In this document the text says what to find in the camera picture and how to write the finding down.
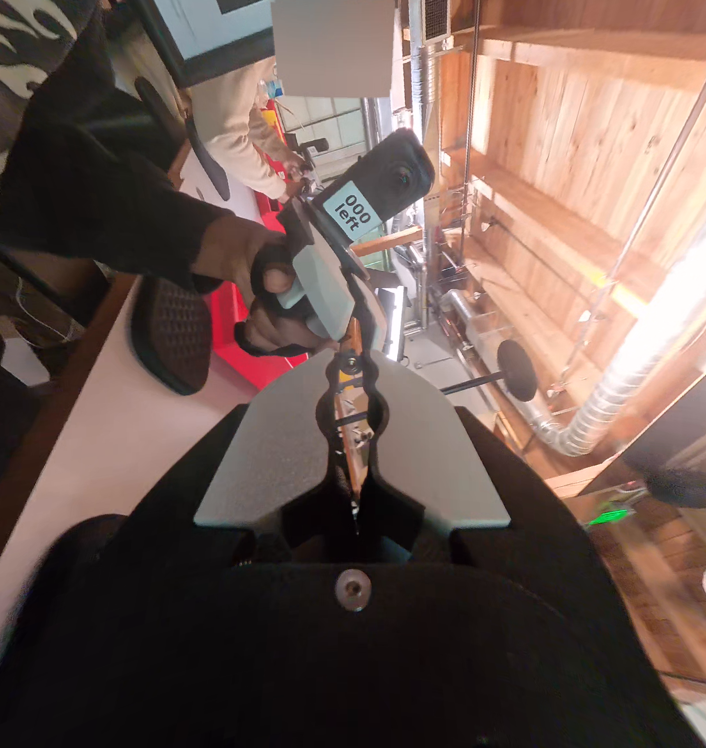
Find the brown mesh chair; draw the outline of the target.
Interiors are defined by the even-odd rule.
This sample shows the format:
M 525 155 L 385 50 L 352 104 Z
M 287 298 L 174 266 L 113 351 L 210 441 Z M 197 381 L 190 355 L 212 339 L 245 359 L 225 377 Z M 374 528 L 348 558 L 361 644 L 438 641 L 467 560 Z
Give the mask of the brown mesh chair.
M 211 314 L 205 299 L 164 279 L 145 277 L 131 308 L 129 341 L 140 365 L 171 392 L 205 387 L 211 363 Z

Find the black framed marker sign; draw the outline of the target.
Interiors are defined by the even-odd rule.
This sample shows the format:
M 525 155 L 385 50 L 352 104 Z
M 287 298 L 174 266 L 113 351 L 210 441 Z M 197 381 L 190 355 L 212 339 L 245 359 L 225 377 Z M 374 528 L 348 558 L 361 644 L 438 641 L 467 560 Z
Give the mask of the black framed marker sign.
M 131 1 L 166 69 L 189 88 L 273 58 L 270 1 Z

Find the black floor lamp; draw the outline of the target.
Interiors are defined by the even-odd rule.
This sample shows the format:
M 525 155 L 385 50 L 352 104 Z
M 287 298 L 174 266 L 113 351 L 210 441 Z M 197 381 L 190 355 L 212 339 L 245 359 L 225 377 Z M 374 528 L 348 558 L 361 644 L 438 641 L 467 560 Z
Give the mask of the black floor lamp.
M 520 344 L 513 340 L 501 342 L 497 349 L 497 365 L 497 372 L 442 388 L 441 393 L 449 396 L 502 381 L 508 395 L 516 400 L 529 402 L 535 398 L 538 379 L 532 361 Z

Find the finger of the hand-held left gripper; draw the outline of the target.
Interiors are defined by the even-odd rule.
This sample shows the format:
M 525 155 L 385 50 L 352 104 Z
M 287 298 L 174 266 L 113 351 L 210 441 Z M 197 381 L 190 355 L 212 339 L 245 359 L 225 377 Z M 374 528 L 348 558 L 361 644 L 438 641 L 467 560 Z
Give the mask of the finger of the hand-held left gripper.
M 303 293 L 301 320 L 317 337 L 341 340 L 355 301 L 340 259 L 328 245 L 307 245 L 294 257 L 293 268 Z
M 363 348 L 384 351 L 384 309 L 379 298 L 368 284 L 358 284 L 362 310 L 358 319 L 361 326 Z

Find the ceiling air vent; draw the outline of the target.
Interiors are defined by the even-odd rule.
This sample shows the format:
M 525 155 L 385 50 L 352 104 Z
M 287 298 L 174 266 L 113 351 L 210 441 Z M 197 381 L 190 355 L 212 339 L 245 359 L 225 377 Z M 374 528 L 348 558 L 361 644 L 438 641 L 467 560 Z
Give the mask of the ceiling air vent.
M 451 36 L 451 1 L 422 1 L 422 36 L 425 45 Z

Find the silver air duct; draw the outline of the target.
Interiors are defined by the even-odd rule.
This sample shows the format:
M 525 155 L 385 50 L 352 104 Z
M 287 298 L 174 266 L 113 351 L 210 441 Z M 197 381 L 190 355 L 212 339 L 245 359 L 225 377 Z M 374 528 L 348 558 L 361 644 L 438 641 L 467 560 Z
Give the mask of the silver air duct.
M 416 217 L 423 231 L 417 305 L 419 326 L 424 332 L 429 323 L 429 290 L 438 273 L 436 229 L 440 213 L 438 81 L 433 46 L 411 47 L 411 91 L 414 132 L 434 171 L 432 185 L 416 207 Z
M 475 302 L 469 301 L 465 293 L 454 289 L 442 296 L 441 310 L 446 313 L 452 313 L 458 318 L 464 328 L 464 335 L 467 342 L 472 347 L 474 354 L 480 360 L 483 367 L 487 370 L 487 373 L 497 372 L 499 369 L 497 365 L 497 349 L 499 344 L 505 340 L 517 342 L 507 327 L 501 326 L 497 321 L 497 314 L 479 312 Z M 508 395 L 502 381 L 494 384 L 526 420 L 527 424 L 533 430 L 538 430 L 544 422 L 545 415 L 545 408 L 539 405 L 538 390 L 533 400 L 520 402 Z
M 591 453 L 650 375 L 705 320 L 706 219 L 569 424 L 560 425 L 545 406 L 531 407 L 524 419 L 556 452 Z

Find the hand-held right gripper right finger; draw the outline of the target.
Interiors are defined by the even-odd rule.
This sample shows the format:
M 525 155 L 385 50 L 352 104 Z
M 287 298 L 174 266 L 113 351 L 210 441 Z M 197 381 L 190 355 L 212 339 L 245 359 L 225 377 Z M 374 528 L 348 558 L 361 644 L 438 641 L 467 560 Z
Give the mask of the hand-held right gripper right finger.
M 426 379 L 373 351 L 373 393 L 382 421 L 369 448 L 368 478 L 413 500 L 436 529 L 504 529 L 510 516 L 455 407 Z

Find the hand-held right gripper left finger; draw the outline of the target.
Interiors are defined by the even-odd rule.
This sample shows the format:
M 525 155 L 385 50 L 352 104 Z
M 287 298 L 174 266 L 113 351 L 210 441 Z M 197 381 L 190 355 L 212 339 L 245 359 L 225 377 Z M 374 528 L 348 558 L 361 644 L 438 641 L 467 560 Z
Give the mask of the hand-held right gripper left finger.
M 334 354 L 313 355 L 253 398 L 196 510 L 196 526 L 278 529 L 281 510 L 320 485 L 329 446 L 316 410 Z

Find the person's left hand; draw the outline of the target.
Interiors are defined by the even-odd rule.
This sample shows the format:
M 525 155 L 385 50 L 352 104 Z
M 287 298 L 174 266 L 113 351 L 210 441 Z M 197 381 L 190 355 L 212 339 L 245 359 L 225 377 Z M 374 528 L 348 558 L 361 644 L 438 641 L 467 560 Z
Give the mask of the person's left hand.
M 260 224 L 236 216 L 225 216 L 211 223 L 203 236 L 193 271 L 236 285 L 248 310 L 244 338 L 250 346 L 270 353 L 296 345 L 313 354 L 339 343 L 313 333 L 298 319 L 278 316 L 257 300 L 251 285 L 256 255 L 266 246 L 284 246 L 285 236 Z

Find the large red storage bin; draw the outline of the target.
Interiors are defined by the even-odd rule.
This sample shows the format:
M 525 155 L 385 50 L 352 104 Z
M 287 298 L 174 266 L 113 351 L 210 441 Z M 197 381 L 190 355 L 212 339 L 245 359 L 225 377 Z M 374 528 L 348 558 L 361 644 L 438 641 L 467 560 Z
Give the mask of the large red storage bin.
M 223 283 L 209 295 L 212 350 L 241 377 L 262 390 L 286 372 L 305 363 L 304 354 L 291 358 L 256 358 L 242 350 L 235 340 L 235 324 L 244 322 L 248 311 L 234 284 Z

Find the lit studio light panel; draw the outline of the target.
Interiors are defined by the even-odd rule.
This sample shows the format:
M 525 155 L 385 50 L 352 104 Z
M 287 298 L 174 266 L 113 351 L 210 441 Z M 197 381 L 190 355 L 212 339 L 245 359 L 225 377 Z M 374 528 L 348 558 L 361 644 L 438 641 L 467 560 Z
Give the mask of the lit studio light panel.
M 380 287 L 376 294 L 386 319 L 382 352 L 389 360 L 399 362 L 404 355 L 404 317 L 409 304 L 405 287 Z

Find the person's left forearm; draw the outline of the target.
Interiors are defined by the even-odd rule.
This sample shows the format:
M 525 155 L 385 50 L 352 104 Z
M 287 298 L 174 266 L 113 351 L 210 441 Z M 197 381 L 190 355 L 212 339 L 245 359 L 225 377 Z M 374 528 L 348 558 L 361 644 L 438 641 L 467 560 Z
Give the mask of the person's left forearm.
M 176 190 L 135 153 L 117 156 L 74 123 L 51 81 L 30 99 L 0 181 L 0 244 L 92 259 L 207 295 L 221 280 L 193 271 L 208 226 L 229 210 Z

